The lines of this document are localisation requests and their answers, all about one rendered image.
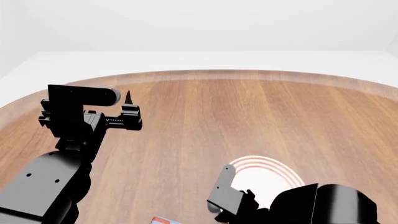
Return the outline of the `white plate with red rings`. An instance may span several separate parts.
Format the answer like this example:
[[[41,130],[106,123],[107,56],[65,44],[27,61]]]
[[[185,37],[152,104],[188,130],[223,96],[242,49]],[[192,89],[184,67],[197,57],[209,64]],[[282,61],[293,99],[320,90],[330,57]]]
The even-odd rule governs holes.
[[[265,156],[243,156],[229,164],[236,169],[232,188],[251,190],[260,208],[269,208],[281,192],[305,185],[291,168]]]

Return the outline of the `blue and red pudding box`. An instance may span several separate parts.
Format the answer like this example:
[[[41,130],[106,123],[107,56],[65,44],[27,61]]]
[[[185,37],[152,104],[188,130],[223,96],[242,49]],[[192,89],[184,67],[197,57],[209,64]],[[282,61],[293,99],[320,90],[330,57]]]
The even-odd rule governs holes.
[[[152,218],[150,224],[181,224],[181,223],[155,216],[154,218]]]

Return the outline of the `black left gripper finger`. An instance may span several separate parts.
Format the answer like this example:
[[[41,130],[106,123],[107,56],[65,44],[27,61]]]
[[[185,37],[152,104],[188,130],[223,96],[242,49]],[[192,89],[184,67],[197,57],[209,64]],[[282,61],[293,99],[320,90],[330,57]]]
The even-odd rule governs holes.
[[[142,118],[140,107],[133,104],[130,91],[127,91],[125,102],[121,108],[120,117],[123,120],[123,127],[126,130],[141,130]]]
[[[51,104],[49,102],[49,99],[45,98],[41,100],[40,104],[42,106],[42,109],[38,121],[41,126],[46,126],[46,128],[51,128],[51,120],[50,120]]]

